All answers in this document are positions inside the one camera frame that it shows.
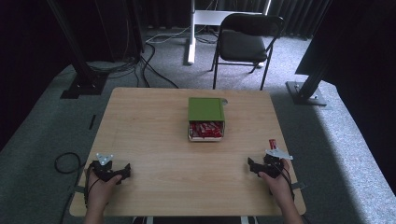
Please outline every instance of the chair backrest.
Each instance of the chair backrest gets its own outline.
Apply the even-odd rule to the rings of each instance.
[[[233,13],[227,16],[220,25],[222,30],[234,30],[246,35],[280,37],[285,22],[281,17],[262,14]]]

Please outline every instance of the black stand base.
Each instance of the black stand base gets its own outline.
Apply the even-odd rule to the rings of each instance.
[[[69,90],[62,93],[61,99],[77,99],[80,95],[100,95],[106,84],[108,74],[101,73],[96,76],[92,84],[81,84],[81,78],[76,75]]]
[[[298,93],[300,88],[304,85],[303,82],[286,82],[289,93],[296,105],[327,105],[326,101],[323,99],[319,89],[315,90],[315,93],[308,99],[301,98]]]

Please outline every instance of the black folding chair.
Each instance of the black folding chair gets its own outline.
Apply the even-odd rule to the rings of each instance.
[[[253,66],[249,72],[253,73],[259,63],[266,62],[260,87],[262,91],[274,42],[280,38],[283,27],[283,19],[276,16],[247,13],[233,13],[227,16],[219,28],[219,38],[210,70],[213,71],[215,68],[213,90],[216,88],[219,64]],[[270,40],[265,46],[264,39],[268,37]],[[232,63],[219,63],[219,57]]]

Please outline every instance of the dark wall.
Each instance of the dark wall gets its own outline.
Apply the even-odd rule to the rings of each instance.
[[[336,86],[393,192],[395,24],[396,3],[392,0],[334,0],[296,72],[315,76],[318,62],[326,60],[323,79]]]
[[[154,28],[189,27],[191,25],[191,0],[146,0],[148,24]],[[241,0],[235,3],[230,0],[195,1],[195,9],[214,9],[222,11],[260,11],[264,0]]]
[[[83,61],[114,62],[124,56],[140,56],[135,40],[139,27],[134,11],[126,9],[135,0],[53,1],[61,6]],[[1,1],[0,21],[2,149],[53,78],[74,61],[70,60],[73,51],[47,0]]]
[[[46,1],[0,3],[0,150],[68,64]]]

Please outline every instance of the forearm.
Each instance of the forearm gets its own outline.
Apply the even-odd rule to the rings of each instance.
[[[285,224],[303,224],[303,220],[301,219],[293,201],[282,204],[279,207],[282,211]]]
[[[101,209],[88,209],[84,218],[84,224],[104,223],[103,212]]]

